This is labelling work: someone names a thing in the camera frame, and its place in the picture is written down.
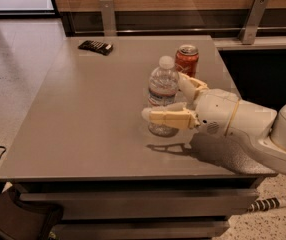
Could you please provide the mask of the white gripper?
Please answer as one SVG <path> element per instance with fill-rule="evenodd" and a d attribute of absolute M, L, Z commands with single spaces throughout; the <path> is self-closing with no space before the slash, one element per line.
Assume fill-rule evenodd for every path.
<path fill-rule="evenodd" d="M 141 115 L 149 123 L 179 130 L 198 127 L 212 136 L 261 138 L 268 135 L 276 119 L 273 109 L 240 99 L 221 89 L 209 90 L 206 83 L 179 73 L 178 103 L 144 108 Z M 187 108 L 195 105 L 195 111 Z"/>

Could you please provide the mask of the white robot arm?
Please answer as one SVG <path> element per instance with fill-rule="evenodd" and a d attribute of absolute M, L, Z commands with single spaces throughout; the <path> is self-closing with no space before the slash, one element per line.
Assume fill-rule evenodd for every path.
<path fill-rule="evenodd" d="M 252 159 L 286 175 L 286 105 L 276 111 L 183 73 L 152 76 L 149 101 L 142 111 L 147 122 L 228 138 Z"/>

